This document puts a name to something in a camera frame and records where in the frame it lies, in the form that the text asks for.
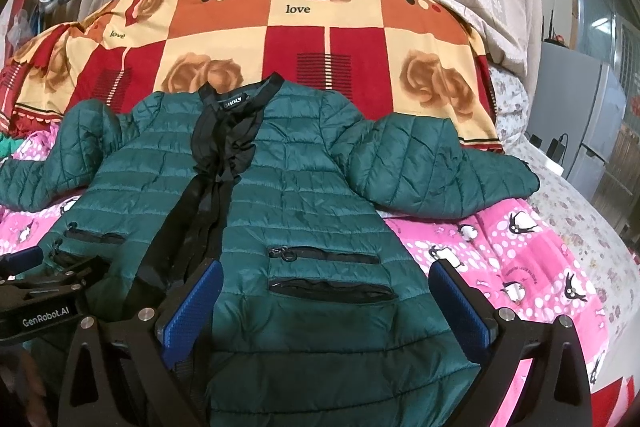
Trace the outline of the green quilted puffer jacket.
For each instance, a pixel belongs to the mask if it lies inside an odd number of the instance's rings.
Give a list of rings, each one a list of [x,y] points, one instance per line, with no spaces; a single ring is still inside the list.
[[[83,101],[46,158],[1,165],[11,210],[80,192],[42,239],[44,264],[110,262],[89,295],[102,319],[221,263],[194,383],[211,426],[445,424],[477,370],[382,212],[456,221],[538,186],[521,159],[462,146],[447,119],[370,120],[278,75],[157,92],[122,115]]]

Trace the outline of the pink penguin blanket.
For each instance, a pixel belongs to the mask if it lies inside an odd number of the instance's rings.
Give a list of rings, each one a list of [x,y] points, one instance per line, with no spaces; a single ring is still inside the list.
[[[58,126],[34,132],[9,157],[46,159],[57,134]],[[1,254],[36,246],[80,195],[70,193],[35,213],[1,206]],[[525,200],[506,199],[451,225],[379,214],[425,274],[434,260],[447,259],[495,308],[509,307],[523,320],[541,322],[568,315],[577,326],[591,381],[589,366],[608,347],[601,300],[577,257]],[[491,426],[506,426],[528,369],[529,361],[518,366]]]

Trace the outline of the floral white bedsheet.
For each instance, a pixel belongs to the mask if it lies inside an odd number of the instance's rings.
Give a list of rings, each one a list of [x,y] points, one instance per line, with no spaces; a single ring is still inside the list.
[[[639,263],[611,225],[562,176],[525,135],[529,101],[520,78],[491,64],[497,107],[496,128],[506,153],[528,162],[540,179],[529,199],[577,257],[602,303],[599,317],[608,329],[608,347],[589,369],[600,389],[620,377],[639,376]]]

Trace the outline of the green cloth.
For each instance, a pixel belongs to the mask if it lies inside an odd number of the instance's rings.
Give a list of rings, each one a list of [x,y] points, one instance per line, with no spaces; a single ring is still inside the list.
[[[12,136],[0,134],[0,159],[6,158],[14,154],[23,144],[23,139],[14,139]]]

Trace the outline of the black power adapter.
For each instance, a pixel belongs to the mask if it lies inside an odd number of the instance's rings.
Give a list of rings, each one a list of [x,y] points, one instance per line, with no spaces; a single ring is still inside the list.
[[[568,143],[570,143],[570,136],[564,132],[557,138],[553,138],[548,146],[547,157],[550,158],[555,164],[562,165]]]

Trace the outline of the grey cabinet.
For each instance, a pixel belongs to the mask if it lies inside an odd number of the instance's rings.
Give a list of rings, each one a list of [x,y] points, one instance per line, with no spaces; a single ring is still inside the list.
[[[626,109],[626,95],[612,66],[545,42],[527,133],[546,155],[553,138],[570,136],[562,177],[593,198],[610,162]]]

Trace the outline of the red orange rose quilt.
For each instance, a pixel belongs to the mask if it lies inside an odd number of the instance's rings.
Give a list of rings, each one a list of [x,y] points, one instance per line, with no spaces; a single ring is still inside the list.
[[[370,119],[447,118],[464,146],[501,147],[483,39],[435,0],[112,0],[6,60],[1,130],[21,138],[89,98],[127,113],[155,91],[271,74],[340,92]]]

